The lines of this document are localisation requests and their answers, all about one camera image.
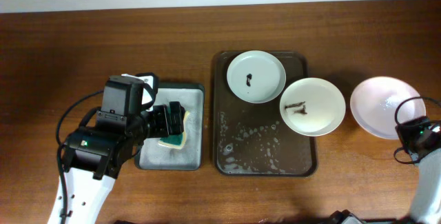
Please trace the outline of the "green yellow sponge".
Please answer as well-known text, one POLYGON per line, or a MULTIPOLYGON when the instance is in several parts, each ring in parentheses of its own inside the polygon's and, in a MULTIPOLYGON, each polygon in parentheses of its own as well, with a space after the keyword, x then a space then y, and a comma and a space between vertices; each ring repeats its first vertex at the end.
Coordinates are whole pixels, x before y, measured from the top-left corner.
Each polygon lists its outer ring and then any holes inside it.
POLYGON ((183 117, 183 132, 181 134, 173 134, 166 138, 160 138, 158 144, 163 147, 168 147, 175 150, 183 149, 187 140, 187 120, 190 115, 189 111, 186 111, 183 117))

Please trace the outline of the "pale green plate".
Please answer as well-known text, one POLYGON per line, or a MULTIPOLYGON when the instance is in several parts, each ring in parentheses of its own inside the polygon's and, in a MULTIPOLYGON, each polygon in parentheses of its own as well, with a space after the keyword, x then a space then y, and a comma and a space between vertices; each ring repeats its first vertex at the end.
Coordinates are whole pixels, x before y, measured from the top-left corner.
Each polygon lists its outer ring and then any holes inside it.
POLYGON ((243 52, 227 68, 227 84, 241 100, 266 103, 285 87, 285 68, 274 55, 260 50, 243 52))

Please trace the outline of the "cream white plate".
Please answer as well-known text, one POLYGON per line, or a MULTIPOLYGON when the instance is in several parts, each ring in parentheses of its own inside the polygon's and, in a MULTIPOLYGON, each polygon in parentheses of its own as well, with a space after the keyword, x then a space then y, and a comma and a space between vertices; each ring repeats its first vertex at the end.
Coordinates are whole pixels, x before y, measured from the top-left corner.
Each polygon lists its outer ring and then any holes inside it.
POLYGON ((346 113, 341 91, 329 81, 305 78, 292 83, 279 103, 284 123, 304 136, 323 136, 333 132, 346 113))

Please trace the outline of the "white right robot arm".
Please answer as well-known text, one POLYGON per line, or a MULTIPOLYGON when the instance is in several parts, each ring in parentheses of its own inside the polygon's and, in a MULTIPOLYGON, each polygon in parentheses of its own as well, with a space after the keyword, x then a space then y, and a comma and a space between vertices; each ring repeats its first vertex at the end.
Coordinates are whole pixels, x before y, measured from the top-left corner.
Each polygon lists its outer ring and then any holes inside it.
POLYGON ((418 186, 405 221, 440 222, 440 124, 421 116, 396 126, 402 144, 394 153, 407 153, 418 167, 418 186))

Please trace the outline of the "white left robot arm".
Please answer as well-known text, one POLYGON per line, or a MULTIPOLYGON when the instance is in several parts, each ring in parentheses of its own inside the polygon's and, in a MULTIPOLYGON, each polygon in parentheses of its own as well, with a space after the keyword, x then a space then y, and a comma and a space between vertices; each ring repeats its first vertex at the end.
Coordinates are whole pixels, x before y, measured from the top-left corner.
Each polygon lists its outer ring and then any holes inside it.
POLYGON ((49 222, 95 223, 122 165, 140 152, 145 139, 185 139, 187 116, 176 101, 134 116, 91 109, 78 128, 59 142, 59 185, 49 222))

